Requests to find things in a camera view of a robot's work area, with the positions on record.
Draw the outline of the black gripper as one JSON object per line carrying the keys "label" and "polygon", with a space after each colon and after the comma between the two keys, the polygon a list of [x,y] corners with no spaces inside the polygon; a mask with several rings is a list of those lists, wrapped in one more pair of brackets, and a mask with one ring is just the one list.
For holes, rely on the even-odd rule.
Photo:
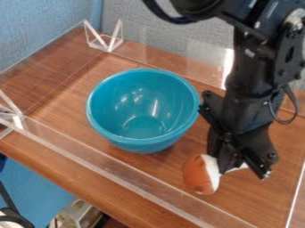
{"label": "black gripper", "polygon": [[267,133],[274,121],[270,111],[278,112],[283,93],[253,97],[229,90],[222,97],[203,91],[202,99],[199,113],[210,123],[207,154],[218,158],[219,173],[250,167],[259,179],[267,178],[278,162]]}

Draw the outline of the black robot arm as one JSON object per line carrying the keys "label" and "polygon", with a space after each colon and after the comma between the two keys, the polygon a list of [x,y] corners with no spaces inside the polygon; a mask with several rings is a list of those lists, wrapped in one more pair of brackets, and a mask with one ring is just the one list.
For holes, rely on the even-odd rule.
{"label": "black robot arm", "polygon": [[258,178],[270,175],[278,154],[267,129],[285,98],[295,101],[289,83],[305,69],[305,0],[168,0],[171,17],[156,0],[142,0],[166,22],[186,25],[215,17],[234,27],[234,65],[225,96],[205,91],[199,113],[210,123],[207,154],[219,172],[247,165]]}

